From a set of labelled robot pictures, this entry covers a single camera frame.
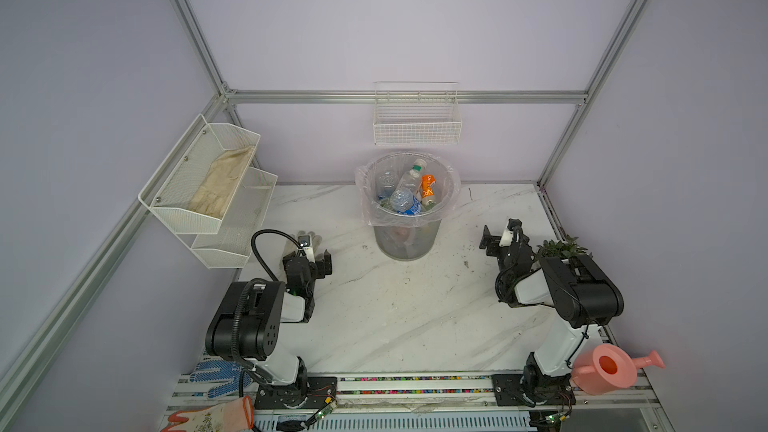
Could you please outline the red cap purple label bottle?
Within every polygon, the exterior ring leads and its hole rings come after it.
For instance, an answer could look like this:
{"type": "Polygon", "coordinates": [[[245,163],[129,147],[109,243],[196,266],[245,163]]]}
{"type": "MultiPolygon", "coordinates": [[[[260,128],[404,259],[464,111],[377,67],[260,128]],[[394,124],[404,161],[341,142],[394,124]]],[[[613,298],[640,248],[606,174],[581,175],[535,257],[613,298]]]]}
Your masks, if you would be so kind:
{"type": "Polygon", "coordinates": [[[392,229],[394,246],[399,255],[410,256],[415,253],[418,242],[418,229],[395,227],[392,229]]]}

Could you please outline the orange label bottle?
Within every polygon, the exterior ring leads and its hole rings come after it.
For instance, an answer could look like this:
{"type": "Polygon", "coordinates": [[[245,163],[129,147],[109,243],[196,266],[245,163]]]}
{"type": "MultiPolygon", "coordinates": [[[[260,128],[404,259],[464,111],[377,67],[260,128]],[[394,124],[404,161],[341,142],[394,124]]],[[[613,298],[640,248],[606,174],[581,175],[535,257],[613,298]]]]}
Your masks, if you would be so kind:
{"type": "Polygon", "coordinates": [[[433,208],[437,200],[434,192],[435,177],[433,175],[424,175],[421,182],[421,204],[425,210],[433,208]]]}

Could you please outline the blue label bottle top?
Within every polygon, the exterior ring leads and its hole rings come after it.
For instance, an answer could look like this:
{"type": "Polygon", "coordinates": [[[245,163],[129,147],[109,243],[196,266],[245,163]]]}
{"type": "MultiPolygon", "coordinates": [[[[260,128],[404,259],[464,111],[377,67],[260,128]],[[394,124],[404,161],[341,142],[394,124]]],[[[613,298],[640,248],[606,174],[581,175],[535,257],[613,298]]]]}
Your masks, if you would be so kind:
{"type": "Polygon", "coordinates": [[[417,197],[407,190],[395,190],[389,197],[391,209],[402,215],[417,216],[422,213],[422,205],[417,197]]]}

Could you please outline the blue label bottle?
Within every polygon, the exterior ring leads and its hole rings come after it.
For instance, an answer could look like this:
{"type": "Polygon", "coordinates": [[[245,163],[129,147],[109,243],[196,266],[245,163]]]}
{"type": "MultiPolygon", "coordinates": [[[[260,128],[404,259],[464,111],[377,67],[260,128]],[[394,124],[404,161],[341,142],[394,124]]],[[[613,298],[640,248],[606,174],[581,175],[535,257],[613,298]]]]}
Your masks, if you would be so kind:
{"type": "Polygon", "coordinates": [[[422,205],[417,197],[407,190],[395,190],[389,197],[391,209],[402,215],[417,216],[422,213],[422,205]]]}
{"type": "Polygon", "coordinates": [[[379,200],[390,197],[397,188],[399,177],[392,168],[387,168],[376,177],[376,193],[379,200]]]}

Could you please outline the clear bottle green cap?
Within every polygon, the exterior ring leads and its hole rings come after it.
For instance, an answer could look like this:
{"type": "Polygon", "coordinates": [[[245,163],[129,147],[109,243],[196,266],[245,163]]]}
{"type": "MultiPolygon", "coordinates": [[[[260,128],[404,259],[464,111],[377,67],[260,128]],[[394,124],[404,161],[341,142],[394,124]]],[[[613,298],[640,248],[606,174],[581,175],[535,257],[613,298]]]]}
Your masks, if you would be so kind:
{"type": "Polygon", "coordinates": [[[414,161],[411,168],[403,174],[399,180],[396,189],[407,190],[411,194],[416,195],[420,190],[422,184],[422,177],[425,172],[427,163],[424,159],[418,158],[414,161]]]}

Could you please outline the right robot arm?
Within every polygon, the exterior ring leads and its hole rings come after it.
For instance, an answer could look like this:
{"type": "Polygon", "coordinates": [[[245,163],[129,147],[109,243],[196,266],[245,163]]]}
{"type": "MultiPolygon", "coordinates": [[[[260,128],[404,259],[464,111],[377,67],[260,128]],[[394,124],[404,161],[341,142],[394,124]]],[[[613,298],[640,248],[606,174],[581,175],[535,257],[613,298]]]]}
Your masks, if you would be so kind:
{"type": "Polygon", "coordinates": [[[544,342],[528,355],[515,392],[520,402],[543,404],[566,390],[587,341],[623,313],[623,296],[574,237],[532,247],[522,221],[510,219],[499,235],[485,227],[479,248],[497,261],[494,291],[500,303],[546,306],[557,314],[544,342]]]}

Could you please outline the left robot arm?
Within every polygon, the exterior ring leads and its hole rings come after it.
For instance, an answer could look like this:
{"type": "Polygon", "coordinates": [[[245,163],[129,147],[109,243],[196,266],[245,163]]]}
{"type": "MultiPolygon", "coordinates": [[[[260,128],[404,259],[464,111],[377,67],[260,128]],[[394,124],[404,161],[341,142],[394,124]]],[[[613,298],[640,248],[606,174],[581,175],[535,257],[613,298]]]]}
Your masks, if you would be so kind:
{"type": "Polygon", "coordinates": [[[304,360],[279,344],[280,326],[307,323],[316,305],[316,283],[332,274],[332,257],[317,253],[319,239],[313,232],[297,236],[276,229],[262,229],[251,237],[251,249],[268,279],[256,278],[232,283],[206,331],[205,351],[213,358],[190,375],[192,380],[212,380],[228,373],[234,390],[245,394],[255,385],[260,394],[271,396],[289,407],[300,405],[309,395],[309,378],[304,360]],[[257,240],[277,235],[294,247],[282,257],[285,278],[279,280],[258,251],[257,240]]]}

